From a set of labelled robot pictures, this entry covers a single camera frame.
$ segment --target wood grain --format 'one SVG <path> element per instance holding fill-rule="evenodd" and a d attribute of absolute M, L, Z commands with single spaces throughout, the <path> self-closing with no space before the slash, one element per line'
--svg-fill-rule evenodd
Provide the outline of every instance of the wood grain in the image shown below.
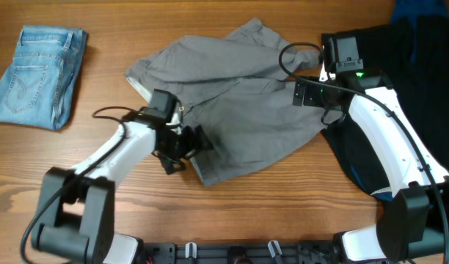
<path fill-rule="evenodd" d="M 91 113 L 103 106 L 145 105 L 123 76 L 137 59 L 185 34 L 224 37 L 253 17 L 291 42 L 319 43 L 322 32 L 388 23 L 394 5 L 385 0 L 65 2 L 75 4 L 0 4 L 0 78 L 24 24 L 81 27 L 90 34 L 69 125 L 53 132 L 0 124 L 0 263 L 20 262 L 19 240 L 33 217 L 44 173 L 82 161 L 113 134 L 114 123 L 93 120 Z M 166 176 L 154 157 L 147 158 L 117 192 L 115 227 L 146 242 L 298 241 L 374 224 L 381 213 L 381 206 L 346 178 L 317 135 L 275 165 L 212 188 L 203 188 L 192 169 Z M 29 253 L 41 263 L 58 261 Z M 438 255 L 417 262 L 440 260 Z"/>

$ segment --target wooden table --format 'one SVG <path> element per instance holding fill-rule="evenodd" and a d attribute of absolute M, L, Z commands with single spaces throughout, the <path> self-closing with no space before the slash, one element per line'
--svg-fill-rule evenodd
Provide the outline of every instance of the wooden table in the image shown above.
<path fill-rule="evenodd" d="M 20 262 L 19 241 L 33 217 L 44 173 L 82 161 L 113 134 L 115 123 L 93 120 L 91 113 L 103 106 L 145 105 L 123 76 L 137 59 L 185 34 L 224 37 L 254 17 L 290 42 L 319 43 L 322 32 L 388 23 L 394 6 L 385 0 L 18 2 L 0 4 L 0 78 L 24 24 L 81 27 L 90 35 L 73 118 L 65 128 L 0 124 L 0 263 Z M 122 184 L 115 206 L 116 231 L 174 243 L 330 239 L 335 232 L 374 224 L 382 213 L 381 205 L 343 174 L 321 135 L 261 172 L 212 188 L 204 188 L 193 169 L 167 176 L 149 157 Z M 32 250 L 29 255 L 42 263 L 57 261 Z M 438 255 L 418 262 L 440 260 Z"/>

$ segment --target jeans back pocket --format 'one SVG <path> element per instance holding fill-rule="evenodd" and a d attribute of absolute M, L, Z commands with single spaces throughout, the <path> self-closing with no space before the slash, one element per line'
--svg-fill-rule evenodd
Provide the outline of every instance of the jeans back pocket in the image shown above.
<path fill-rule="evenodd" d="M 42 90 L 48 65 L 13 66 L 6 106 L 15 114 L 34 107 Z"/>

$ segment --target black cloth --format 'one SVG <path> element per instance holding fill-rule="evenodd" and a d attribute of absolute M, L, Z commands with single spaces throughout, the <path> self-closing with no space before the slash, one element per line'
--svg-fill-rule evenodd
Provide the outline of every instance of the black cloth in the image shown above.
<path fill-rule="evenodd" d="M 431 154 L 449 171 L 449 18 L 420 16 L 417 37 L 407 19 L 354 34 L 365 68 L 389 76 L 399 103 Z M 410 57 L 417 41 L 417 60 Z M 342 169 L 365 193 L 389 187 L 365 134 L 351 119 L 323 131 Z"/>

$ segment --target gray fabric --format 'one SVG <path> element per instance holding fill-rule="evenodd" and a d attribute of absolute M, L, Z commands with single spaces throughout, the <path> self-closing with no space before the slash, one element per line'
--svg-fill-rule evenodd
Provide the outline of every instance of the gray fabric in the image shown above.
<path fill-rule="evenodd" d="M 125 72 L 149 101 L 153 89 L 177 95 L 185 125 L 201 125 L 214 150 L 192 160 L 203 184 L 263 169 L 310 141 L 325 126 L 323 109 L 292 106 L 294 82 L 278 65 L 288 42 L 254 18 L 226 38 L 185 36 Z M 318 52 L 291 49 L 289 70 L 318 64 Z M 340 113 L 329 113 L 327 122 Z"/>

